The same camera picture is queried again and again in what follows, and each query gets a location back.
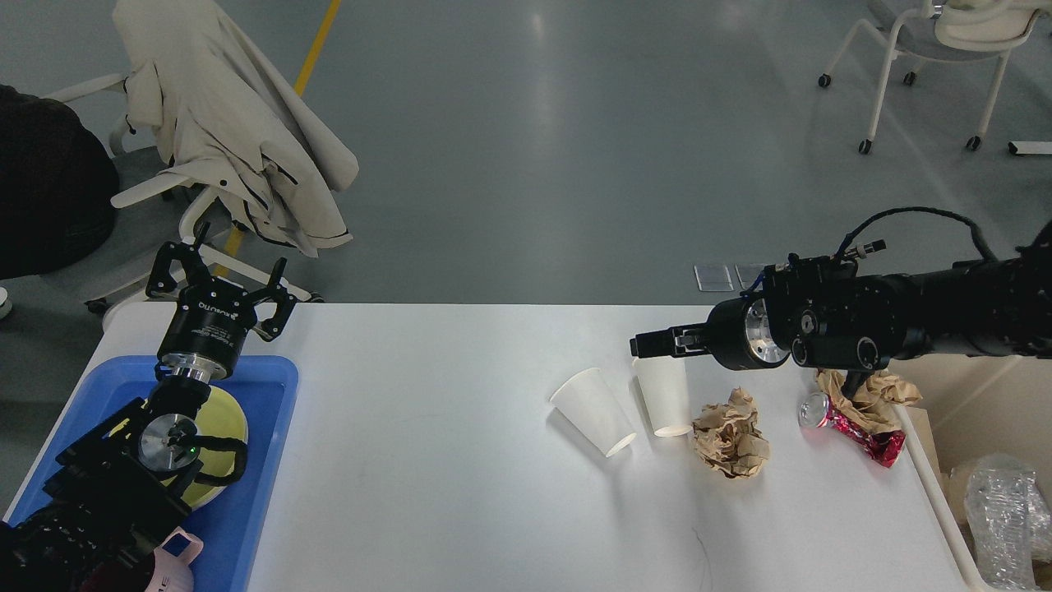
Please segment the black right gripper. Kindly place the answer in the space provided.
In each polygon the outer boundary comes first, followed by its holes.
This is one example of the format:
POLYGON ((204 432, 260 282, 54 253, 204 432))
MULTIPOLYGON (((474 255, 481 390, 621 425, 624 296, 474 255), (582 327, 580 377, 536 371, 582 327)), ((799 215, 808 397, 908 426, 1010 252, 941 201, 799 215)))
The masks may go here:
POLYGON ((706 325, 672 326, 630 340, 635 358, 713 356, 733 371, 778 368, 790 358, 773 336, 765 299, 724 301, 706 325))

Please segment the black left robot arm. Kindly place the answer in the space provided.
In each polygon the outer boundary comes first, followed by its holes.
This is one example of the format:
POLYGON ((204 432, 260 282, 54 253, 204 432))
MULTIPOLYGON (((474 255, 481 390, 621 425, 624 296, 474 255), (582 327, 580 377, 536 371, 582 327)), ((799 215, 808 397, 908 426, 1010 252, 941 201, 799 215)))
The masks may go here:
POLYGON ((176 292, 177 310, 158 349, 157 385, 103 419, 57 456, 43 484, 50 502, 2 525, 4 591, 75 591, 105 563, 136 568, 191 514, 194 483, 225 487, 247 469, 247 443, 202 432, 196 416, 211 382, 232 375, 249 332, 277 340, 296 295, 278 259, 263 288, 213 275, 193 243, 155 256, 145 292, 176 292))

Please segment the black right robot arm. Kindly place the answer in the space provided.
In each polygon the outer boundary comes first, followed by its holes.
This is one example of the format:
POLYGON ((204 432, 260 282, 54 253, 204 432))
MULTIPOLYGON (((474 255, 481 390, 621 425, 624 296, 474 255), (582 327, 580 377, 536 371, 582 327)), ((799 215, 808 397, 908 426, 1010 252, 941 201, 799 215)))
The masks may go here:
POLYGON ((894 359, 928 354, 1048 359, 1051 351, 1049 225, 1017 256, 992 254, 976 222, 946 210, 971 233, 975 260, 924 274, 861 275, 865 256, 884 241, 856 244, 859 228, 831 256, 788 256, 765 266, 736 298, 722 301, 706 322, 631 338, 632 356, 713 356, 733 371, 803 368, 847 375, 852 399, 867 377, 894 359))

